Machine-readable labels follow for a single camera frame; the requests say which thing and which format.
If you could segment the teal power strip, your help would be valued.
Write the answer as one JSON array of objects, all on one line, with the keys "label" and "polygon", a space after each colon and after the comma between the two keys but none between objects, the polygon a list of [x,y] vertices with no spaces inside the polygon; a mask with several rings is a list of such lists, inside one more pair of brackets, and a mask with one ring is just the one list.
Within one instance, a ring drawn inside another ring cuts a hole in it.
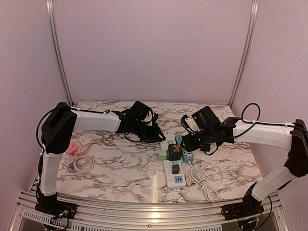
[{"label": "teal power strip", "polygon": [[[177,144],[181,144],[182,142],[182,135],[176,135],[175,136],[175,141]],[[189,162],[192,162],[194,159],[194,156],[192,154],[192,152],[188,152],[186,151],[184,148],[182,148],[182,161],[183,163],[187,164]]]}]

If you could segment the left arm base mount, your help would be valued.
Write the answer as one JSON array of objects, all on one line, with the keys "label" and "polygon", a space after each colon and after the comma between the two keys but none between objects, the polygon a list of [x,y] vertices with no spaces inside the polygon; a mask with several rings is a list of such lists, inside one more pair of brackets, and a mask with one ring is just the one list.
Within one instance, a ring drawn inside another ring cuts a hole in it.
[{"label": "left arm base mount", "polygon": [[65,210],[68,210],[67,217],[69,219],[73,219],[75,217],[77,205],[74,203],[59,201],[57,199],[57,193],[51,196],[44,196],[39,191],[37,191],[36,199],[36,211],[57,216]]}]

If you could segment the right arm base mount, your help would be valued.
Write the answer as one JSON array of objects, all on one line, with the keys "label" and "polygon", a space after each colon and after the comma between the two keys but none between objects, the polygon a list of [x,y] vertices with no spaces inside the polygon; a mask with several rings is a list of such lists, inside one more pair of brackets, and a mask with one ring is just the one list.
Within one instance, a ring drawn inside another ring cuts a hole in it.
[{"label": "right arm base mount", "polygon": [[253,187],[254,185],[248,189],[241,202],[222,206],[221,214],[225,220],[245,218],[264,212],[262,202],[252,196]]}]

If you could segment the small black usb charger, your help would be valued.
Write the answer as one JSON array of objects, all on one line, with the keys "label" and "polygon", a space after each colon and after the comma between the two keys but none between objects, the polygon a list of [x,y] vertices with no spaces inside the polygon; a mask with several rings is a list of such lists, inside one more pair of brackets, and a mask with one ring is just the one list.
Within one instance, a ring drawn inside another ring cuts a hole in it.
[{"label": "small black usb charger", "polygon": [[172,172],[173,175],[179,174],[179,172],[180,172],[179,164],[172,165],[171,172]]}]

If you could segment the black power adapter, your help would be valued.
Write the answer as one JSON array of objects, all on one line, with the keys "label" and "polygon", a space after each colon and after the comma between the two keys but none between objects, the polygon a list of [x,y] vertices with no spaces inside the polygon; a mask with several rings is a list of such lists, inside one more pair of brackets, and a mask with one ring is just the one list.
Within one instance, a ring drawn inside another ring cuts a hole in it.
[{"label": "black power adapter", "polygon": [[204,145],[200,148],[201,151],[203,152],[208,152],[210,150],[210,146],[209,145]]}]

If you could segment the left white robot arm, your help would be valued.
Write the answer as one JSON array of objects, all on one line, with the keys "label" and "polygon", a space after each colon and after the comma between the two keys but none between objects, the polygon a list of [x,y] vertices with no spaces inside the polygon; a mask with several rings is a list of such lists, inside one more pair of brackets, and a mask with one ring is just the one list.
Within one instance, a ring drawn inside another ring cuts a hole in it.
[{"label": "left white robot arm", "polygon": [[134,134],[141,143],[165,141],[157,124],[159,115],[146,104],[135,101],[123,111],[91,111],[70,107],[60,102],[38,122],[37,143],[42,149],[38,168],[38,191],[45,196],[41,205],[50,214],[57,214],[61,204],[52,196],[57,194],[56,182],[63,153],[68,149],[73,132],[79,130],[101,130]]}]

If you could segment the dark green cube adapter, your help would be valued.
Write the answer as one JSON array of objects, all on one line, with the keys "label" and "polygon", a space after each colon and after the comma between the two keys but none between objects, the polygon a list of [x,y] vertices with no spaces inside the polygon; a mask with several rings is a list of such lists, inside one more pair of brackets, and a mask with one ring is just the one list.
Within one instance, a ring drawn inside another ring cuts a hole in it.
[{"label": "dark green cube adapter", "polygon": [[182,157],[182,148],[180,144],[169,144],[168,145],[168,160],[169,161],[178,161]]}]

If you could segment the white long power strip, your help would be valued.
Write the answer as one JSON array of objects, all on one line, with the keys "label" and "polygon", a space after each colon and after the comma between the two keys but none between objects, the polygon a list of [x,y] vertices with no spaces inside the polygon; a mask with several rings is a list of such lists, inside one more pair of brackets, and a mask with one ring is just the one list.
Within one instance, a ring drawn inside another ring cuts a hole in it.
[{"label": "white long power strip", "polygon": [[179,191],[186,187],[185,173],[182,167],[182,148],[173,137],[160,143],[158,160],[163,162],[165,181],[169,190]]}]

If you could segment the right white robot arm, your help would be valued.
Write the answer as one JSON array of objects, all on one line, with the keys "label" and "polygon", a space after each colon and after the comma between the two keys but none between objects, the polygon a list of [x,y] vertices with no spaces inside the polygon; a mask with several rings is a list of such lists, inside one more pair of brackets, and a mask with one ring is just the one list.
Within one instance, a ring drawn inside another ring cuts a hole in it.
[{"label": "right white robot arm", "polygon": [[264,200],[294,178],[308,173],[308,128],[301,119],[294,123],[274,124],[258,121],[245,123],[238,117],[228,117],[220,125],[207,125],[203,129],[197,128],[194,134],[185,135],[181,145],[188,152],[197,149],[207,152],[211,144],[219,147],[223,143],[256,143],[288,151],[285,164],[254,184],[244,196],[244,201],[239,203],[238,211],[244,216],[257,208],[257,201]]}]

